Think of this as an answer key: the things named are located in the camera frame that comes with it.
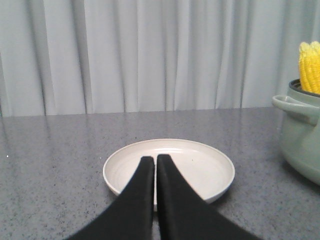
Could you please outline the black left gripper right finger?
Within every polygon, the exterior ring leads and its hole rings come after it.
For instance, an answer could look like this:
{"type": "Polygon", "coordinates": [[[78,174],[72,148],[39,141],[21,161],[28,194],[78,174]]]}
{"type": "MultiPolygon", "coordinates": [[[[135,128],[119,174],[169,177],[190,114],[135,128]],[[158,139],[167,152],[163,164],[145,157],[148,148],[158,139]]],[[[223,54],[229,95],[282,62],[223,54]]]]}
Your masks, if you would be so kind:
{"type": "Polygon", "coordinates": [[[157,212],[163,240],[256,240],[228,220],[187,183],[168,154],[157,156],[157,212]]]}

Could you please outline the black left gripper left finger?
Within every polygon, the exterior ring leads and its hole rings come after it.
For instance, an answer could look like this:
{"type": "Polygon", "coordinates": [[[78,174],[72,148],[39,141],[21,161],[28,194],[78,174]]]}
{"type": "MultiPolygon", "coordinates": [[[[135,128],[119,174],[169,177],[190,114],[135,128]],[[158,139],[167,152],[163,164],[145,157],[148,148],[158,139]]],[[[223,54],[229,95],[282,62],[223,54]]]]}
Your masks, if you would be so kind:
{"type": "Polygon", "coordinates": [[[143,156],[115,201],[70,240],[151,240],[155,164],[143,156]]]}

